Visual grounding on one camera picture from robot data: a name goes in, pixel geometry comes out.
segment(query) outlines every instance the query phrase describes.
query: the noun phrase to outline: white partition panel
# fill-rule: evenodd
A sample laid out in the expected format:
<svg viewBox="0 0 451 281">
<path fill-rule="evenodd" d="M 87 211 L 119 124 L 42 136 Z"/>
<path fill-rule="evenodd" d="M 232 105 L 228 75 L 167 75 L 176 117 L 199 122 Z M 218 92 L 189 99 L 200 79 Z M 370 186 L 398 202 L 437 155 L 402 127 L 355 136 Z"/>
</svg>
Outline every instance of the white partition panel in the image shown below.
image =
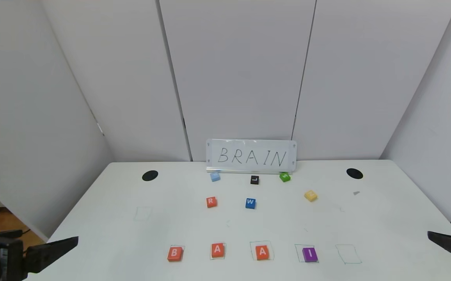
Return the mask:
<svg viewBox="0 0 451 281">
<path fill-rule="evenodd" d="M 42 4 L 0 0 L 1 203 L 47 240 L 112 161 Z"/>
<path fill-rule="evenodd" d="M 315 0 L 161 0 L 193 160 L 206 139 L 291 139 Z"/>
<path fill-rule="evenodd" d="M 154 0 L 43 0 L 118 161 L 189 161 Z"/>
<path fill-rule="evenodd" d="M 451 0 L 318 1 L 298 159 L 379 158 L 450 18 Z"/>
<path fill-rule="evenodd" d="M 451 22 L 382 158 L 397 163 L 451 221 Z"/>
</svg>

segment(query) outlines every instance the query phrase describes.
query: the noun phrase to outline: tabletop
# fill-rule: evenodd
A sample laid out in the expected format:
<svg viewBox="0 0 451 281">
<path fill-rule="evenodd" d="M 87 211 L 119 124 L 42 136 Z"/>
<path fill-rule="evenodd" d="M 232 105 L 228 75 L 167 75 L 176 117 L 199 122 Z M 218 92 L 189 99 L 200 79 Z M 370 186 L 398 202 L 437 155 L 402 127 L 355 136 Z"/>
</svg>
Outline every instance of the tabletop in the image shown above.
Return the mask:
<svg viewBox="0 0 451 281">
<path fill-rule="evenodd" d="M 158 177 L 142 180 L 150 170 Z M 78 246 L 28 279 L 451 279 L 451 254 L 427 238 L 451 235 L 451 224 L 394 162 L 299 161 L 287 182 L 260 174 L 252 185 L 250 176 L 212 182 L 204 162 L 112 163 L 49 240 L 79 236 Z M 218 205 L 207 208 L 212 196 Z M 211 258 L 214 243 L 224 258 Z M 167 260 L 173 245 L 181 261 Z M 256 245 L 268 246 L 268 260 L 256 260 Z M 304 262 L 304 247 L 318 262 Z"/>
</svg>

